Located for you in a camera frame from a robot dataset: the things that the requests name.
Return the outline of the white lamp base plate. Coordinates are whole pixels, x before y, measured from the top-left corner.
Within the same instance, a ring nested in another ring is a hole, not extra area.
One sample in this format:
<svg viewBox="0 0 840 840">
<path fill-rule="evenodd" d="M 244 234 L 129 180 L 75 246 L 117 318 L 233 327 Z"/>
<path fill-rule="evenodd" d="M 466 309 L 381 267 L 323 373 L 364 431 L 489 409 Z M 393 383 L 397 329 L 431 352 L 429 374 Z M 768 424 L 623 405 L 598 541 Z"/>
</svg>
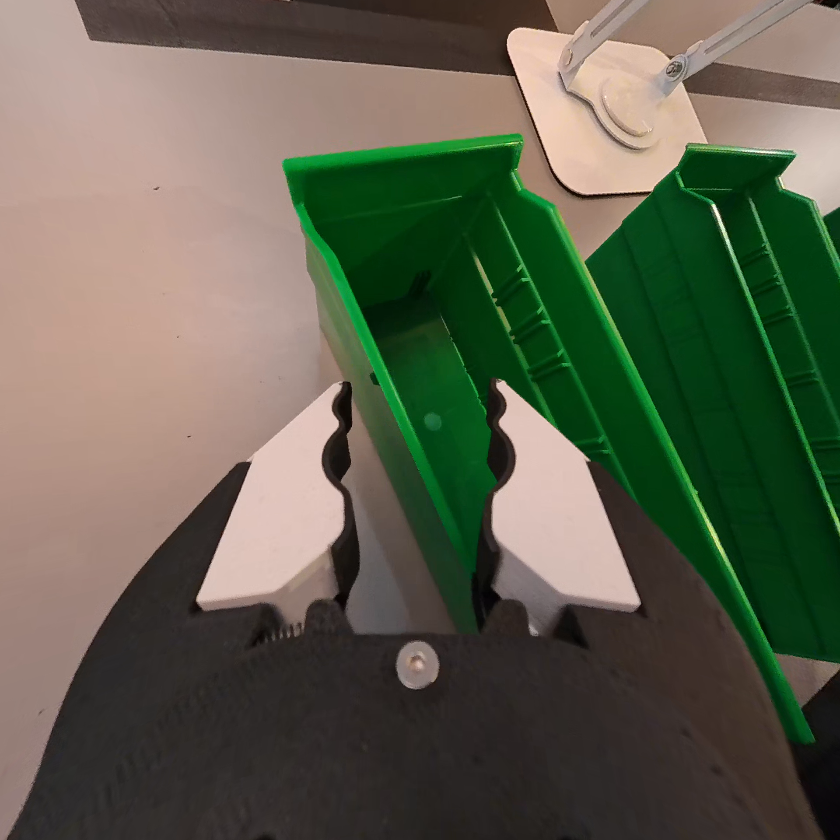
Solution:
<svg viewBox="0 0 840 840">
<path fill-rule="evenodd" d="M 571 35 L 516 28 L 507 52 L 551 172 L 578 196 L 646 194 L 707 138 L 686 81 L 806 1 L 760 2 L 668 58 L 614 40 L 647 1 L 612 1 Z"/>
</svg>

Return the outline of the dark grey foam strip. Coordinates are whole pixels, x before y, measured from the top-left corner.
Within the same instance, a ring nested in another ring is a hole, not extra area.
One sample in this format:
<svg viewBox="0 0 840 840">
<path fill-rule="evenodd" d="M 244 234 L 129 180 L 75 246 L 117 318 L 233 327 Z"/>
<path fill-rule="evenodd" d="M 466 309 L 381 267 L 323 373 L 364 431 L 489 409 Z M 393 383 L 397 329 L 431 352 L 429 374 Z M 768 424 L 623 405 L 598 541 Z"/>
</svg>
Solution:
<svg viewBox="0 0 840 840">
<path fill-rule="evenodd" d="M 596 2 L 77 1 L 93 41 L 513 75 L 517 27 L 554 31 Z"/>
</svg>

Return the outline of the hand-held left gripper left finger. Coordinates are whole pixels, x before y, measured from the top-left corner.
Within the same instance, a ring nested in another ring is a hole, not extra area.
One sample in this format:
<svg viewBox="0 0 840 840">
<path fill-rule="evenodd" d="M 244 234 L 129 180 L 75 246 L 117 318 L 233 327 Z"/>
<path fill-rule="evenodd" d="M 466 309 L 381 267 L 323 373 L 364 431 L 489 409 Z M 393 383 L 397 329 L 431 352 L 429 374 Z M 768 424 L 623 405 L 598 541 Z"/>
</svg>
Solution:
<svg viewBox="0 0 840 840">
<path fill-rule="evenodd" d="M 248 460 L 244 482 L 196 596 L 206 612 L 265 604 L 304 617 L 344 608 L 360 571 L 350 492 L 352 387 L 331 384 Z"/>
</svg>

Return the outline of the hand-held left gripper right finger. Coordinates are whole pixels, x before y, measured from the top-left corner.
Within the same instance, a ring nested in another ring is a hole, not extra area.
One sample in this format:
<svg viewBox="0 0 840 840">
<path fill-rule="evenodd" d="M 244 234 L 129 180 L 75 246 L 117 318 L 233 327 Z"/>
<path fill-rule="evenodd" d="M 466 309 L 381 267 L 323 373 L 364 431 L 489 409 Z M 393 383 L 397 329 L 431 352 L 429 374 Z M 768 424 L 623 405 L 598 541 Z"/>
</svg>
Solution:
<svg viewBox="0 0 840 840">
<path fill-rule="evenodd" d="M 506 611 L 535 637 L 552 636 L 572 606 L 635 613 L 642 600 L 593 463 L 503 380 L 490 380 L 486 421 L 495 483 L 472 578 L 479 630 L 488 633 Z"/>
</svg>

